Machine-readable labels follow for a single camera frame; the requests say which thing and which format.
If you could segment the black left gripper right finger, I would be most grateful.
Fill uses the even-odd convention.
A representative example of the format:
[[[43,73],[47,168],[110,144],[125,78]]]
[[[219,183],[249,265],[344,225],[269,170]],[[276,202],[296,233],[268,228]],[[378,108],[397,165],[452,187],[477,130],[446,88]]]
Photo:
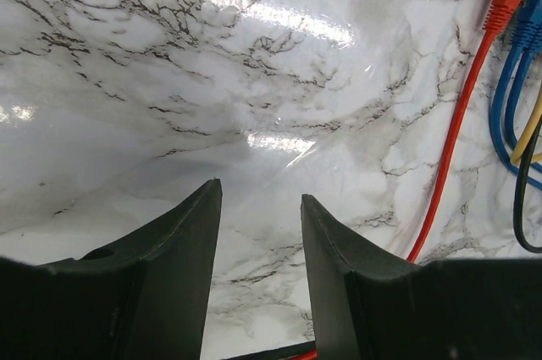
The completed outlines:
[[[301,199],[312,321],[321,359],[538,359],[541,262],[416,265]]]

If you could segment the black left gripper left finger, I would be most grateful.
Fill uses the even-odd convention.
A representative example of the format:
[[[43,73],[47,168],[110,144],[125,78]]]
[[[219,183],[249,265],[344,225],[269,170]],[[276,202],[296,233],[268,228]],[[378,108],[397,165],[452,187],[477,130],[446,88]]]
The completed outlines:
[[[199,358],[221,206],[221,183],[209,180],[81,259],[3,259],[2,358]]]

